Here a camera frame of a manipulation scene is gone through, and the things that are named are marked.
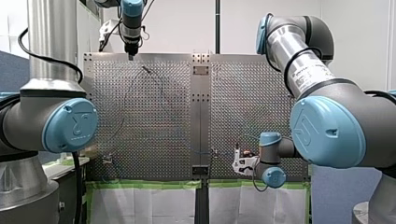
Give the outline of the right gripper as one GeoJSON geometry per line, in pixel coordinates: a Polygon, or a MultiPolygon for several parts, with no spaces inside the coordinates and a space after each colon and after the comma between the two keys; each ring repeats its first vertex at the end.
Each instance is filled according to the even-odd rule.
{"type": "Polygon", "coordinates": [[[247,159],[252,159],[252,158],[259,158],[258,154],[255,154],[252,150],[245,149],[242,152],[242,158],[247,160],[247,159]]]}

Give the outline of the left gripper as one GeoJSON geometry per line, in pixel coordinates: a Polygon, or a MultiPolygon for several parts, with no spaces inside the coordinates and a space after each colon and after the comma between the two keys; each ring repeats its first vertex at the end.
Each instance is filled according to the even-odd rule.
{"type": "Polygon", "coordinates": [[[130,37],[124,37],[124,50],[126,53],[128,53],[128,59],[129,61],[134,60],[134,56],[138,53],[138,48],[139,48],[139,37],[135,38],[130,38],[130,37]]]}

